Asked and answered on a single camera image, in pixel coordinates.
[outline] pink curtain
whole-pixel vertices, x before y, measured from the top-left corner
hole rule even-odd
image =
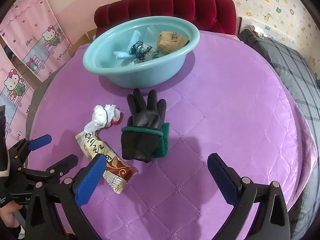
[[[0,35],[41,81],[70,59],[71,45],[48,0],[22,0],[13,5],[0,24]]]
[[[7,148],[26,137],[33,89],[21,77],[0,46],[0,106],[5,105]]]

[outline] cardboard box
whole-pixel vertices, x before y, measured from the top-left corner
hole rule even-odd
[[[81,45],[93,42],[93,36],[96,34],[96,32],[97,29],[93,29],[83,34],[81,38],[77,40],[75,44],[73,44],[72,48],[70,49],[71,54],[74,53]]]

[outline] purple mattress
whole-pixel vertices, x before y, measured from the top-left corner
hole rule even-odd
[[[154,87],[158,99],[167,101],[168,156],[151,163],[128,161],[139,172],[123,192],[114,193],[101,179],[82,207],[103,239],[212,239],[232,210],[206,166],[213,152],[241,177],[261,184],[278,181],[287,208],[308,181],[317,156],[315,143],[271,66],[240,41],[200,34],[182,69]],[[30,138],[49,133],[52,143],[30,154],[31,169],[45,170],[69,154],[77,155],[79,164],[68,176],[86,166],[75,135],[91,121],[96,105],[115,104],[124,113],[120,125],[99,133],[121,157],[121,128],[130,116],[126,96],[132,90],[86,71],[86,48],[79,48],[61,69],[39,105]],[[142,92],[147,95],[150,89]],[[256,210],[254,205],[239,239]]]

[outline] black glove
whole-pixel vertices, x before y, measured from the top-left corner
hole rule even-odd
[[[161,136],[166,110],[166,101],[157,101],[157,93],[151,90],[146,105],[139,89],[127,96],[131,115],[127,127],[122,128],[122,158],[146,163],[152,160],[151,154],[156,149]]]

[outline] red velvet headboard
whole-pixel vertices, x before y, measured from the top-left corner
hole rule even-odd
[[[236,8],[232,0],[122,0],[96,10],[97,37],[120,23],[155,15],[188,20],[199,30],[236,33]]]

